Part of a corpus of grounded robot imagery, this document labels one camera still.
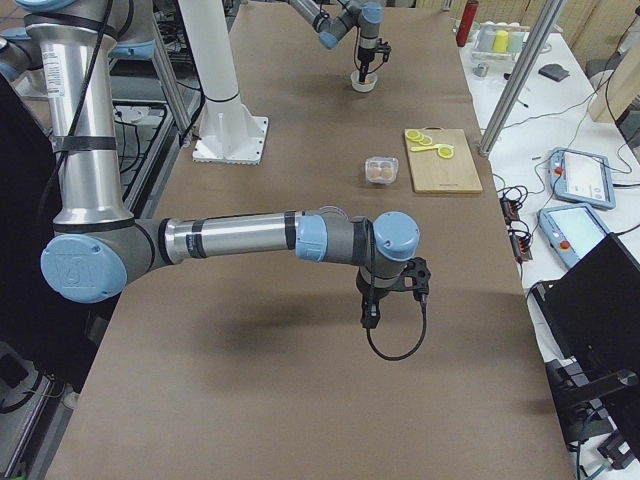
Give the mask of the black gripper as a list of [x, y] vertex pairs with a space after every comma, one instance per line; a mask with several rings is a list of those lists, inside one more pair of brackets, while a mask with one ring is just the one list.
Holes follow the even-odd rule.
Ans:
[[365, 83], [369, 74], [369, 63], [374, 60], [376, 51], [376, 38], [360, 36], [357, 47], [357, 59], [360, 61], [359, 82]]
[[[356, 287], [365, 301], [361, 304], [360, 323], [364, 329], [372, 329], [380, 320], [379, 300], [394, 291], [401, 282], [400, 276], [382, 278], [372, 276], [367, 269], [360, 269], [356, 275]], [[367, 303], [373, 300], [372, 308]]]

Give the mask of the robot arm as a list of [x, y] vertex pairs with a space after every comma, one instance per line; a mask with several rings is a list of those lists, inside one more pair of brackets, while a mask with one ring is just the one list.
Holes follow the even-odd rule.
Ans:
[[288, 4], [301, 15], [317, 33], [326, 49], [335, 48], [352, 30], [357, 29], [356, 82], [365, 85], [375, 70], [371, 68], [375, 57], [382, 56], [381, 63], [388, 61], [391, 47], [380, 37], [383, 22], [383, 7], [376, 1], [339, 1], [341, 11], [332, 17], [315, 1], [293, 0]]
[[430, 273], [416, 256], [420, 232], [402, 212], [375, 220], [341, 210], [191, 221], [138, 221], [124, 206], [108, 58], [132, 48], [151, 57], [153, 15], [147, 1], [25, 1], [27, 42], [40, 52], [57, 162], [50, 184], [61, 192], [53, 238], [40, 268], [64, 298], [97, 303], [143, 275], [188, 258], [291, 250], [314, 262], [358, 268], [361, 323], [374, 329], [389, 292], [425, 303]]

